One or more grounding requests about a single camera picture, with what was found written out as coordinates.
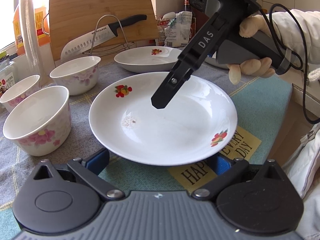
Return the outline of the white sleeve forearm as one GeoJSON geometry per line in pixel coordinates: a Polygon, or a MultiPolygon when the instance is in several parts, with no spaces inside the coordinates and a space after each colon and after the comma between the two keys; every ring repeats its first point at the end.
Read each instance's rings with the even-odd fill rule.
{"type": "Polygon", "coordinates": [[[319,11],[292,9],[289,12],[274,12],[272,21],[276,34],[287,48],[303,59],[307,52],[308,62],[319,64],[319,11]]]}

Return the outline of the right gloved hand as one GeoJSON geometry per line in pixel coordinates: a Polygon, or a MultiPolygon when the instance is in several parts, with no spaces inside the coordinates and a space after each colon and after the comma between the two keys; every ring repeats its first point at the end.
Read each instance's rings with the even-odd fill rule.
{"type": "Polygon", "coordinates": [[[262,78],[268,78],[275,74],[275,70],[271,67],[272,59],[267,57],[266,53],[263,53],[263,49],[266,49],[271,56],[275,54],[270,48],[259,40],[254,38],[254,35],[259,31],[262,34],[258,35],[258,38],[262,38],[263,41],[268,40],[271,37],[270,30],[267,22],[261,15],[254,15],[248,17],[240,24],[239,35],[235,41],[245,46],[250,53],[256,55],[256,58],[247,59],[240,64],[229,64],[229,80],[232,84],[236,85],[241,80],[241,75],[259,76],[262,78]]]}

